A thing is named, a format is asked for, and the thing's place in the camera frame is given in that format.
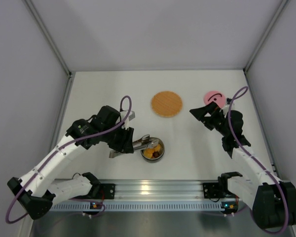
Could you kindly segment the pink lunch box lid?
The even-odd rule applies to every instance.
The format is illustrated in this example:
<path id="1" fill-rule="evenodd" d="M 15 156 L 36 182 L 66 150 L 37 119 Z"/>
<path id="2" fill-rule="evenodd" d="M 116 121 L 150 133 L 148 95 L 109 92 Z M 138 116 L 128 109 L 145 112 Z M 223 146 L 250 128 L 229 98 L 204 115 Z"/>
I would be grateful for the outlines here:
<path id="1" fill-rule="evenodd" d="M 207 92 L 203 97 L 203 101 L 205 105 L 215 102 L 220 108 L 223 108 L 226 105 L 226 97 L 219 91 Z"/>

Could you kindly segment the stainless steel tongs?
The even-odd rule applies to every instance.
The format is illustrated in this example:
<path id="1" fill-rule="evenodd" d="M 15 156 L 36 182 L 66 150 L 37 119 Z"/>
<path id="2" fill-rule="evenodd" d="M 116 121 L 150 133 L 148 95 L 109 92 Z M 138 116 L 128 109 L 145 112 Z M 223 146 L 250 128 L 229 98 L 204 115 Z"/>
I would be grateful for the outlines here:
<path id="1" fill-rule="evenodd" d="M 131 146 L 126 146 L 122 151 L 111 150 L 109 158 L 115 158 L 123 154 L 133 154 L 135 151 L 141 151 L 145 149 L 152 149 L 157 147 L 161 140 L 151 137 L 149 134 L 144 135 L 140 139 L 133 141 Z"/>

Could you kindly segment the orange round cookie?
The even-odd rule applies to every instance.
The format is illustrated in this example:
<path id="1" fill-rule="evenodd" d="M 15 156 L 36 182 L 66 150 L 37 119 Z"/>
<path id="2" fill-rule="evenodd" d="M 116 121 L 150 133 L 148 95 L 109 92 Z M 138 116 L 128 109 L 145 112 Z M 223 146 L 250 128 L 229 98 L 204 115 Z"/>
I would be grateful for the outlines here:
<path id="1" fill-rule="evenodd" d="M 153 153 L 155 152 L 155 149 L 154 149 L 154 148 L 147 148 L 146 151 L 147 151 L 148 153 L 153 154 Z"/>

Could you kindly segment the yellow maple leaf cookie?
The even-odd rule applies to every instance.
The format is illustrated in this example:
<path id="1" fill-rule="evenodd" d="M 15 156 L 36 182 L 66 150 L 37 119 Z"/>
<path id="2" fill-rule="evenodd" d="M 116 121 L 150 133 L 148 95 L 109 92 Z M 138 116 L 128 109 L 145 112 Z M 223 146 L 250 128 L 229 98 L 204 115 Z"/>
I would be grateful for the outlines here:
<path id="1" fill-rule="evenodd" d="M 161 145 L 158 144 L 158 145 L 154 148 L 154 150 L 155 150 L 156 152 L 159 152 L 159 151 L 161 150 Z"/>

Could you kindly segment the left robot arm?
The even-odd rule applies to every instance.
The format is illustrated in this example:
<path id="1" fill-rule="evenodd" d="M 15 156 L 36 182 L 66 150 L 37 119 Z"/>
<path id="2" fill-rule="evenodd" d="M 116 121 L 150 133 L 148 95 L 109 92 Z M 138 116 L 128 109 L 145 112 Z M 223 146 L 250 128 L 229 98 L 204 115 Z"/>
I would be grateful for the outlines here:
<path id="1" fill-rule="evenodd" d="M 73 122 L 55 148 L 31 171 L 20 178 L 13 177 L 7 185 L 33 220 L 43 217 L 51 207 L 67 200 L 96 199 L 100 181 L 90 172 L 56 183 L 55 178 L 76 158 L 100 142 L 122 154 L 134 152 L 134 129 L 129 121 L 132 110 L 123 111 L 103 106 L 89 119 Z"/>

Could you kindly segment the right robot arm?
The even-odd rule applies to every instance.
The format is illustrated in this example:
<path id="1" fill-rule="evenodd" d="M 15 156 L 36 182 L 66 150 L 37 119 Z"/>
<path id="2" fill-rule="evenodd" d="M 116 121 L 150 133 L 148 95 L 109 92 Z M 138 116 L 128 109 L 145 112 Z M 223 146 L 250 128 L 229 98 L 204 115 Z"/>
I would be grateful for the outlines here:
<path id="1" fill-rule="evenodd" d="M 296 225 L 296 188 L 282 181 L 254 156 L 250 142 L 243 135 L 243 115 L 230 110 L 224 113 L 215 103 L 190 113 L 209 129 L 222 135 L 222 147 L 240 166 L 240 171 L 218 177 L 223 194 L 238 196 L 251 210 L 254 222 L 261 229 Z"/>

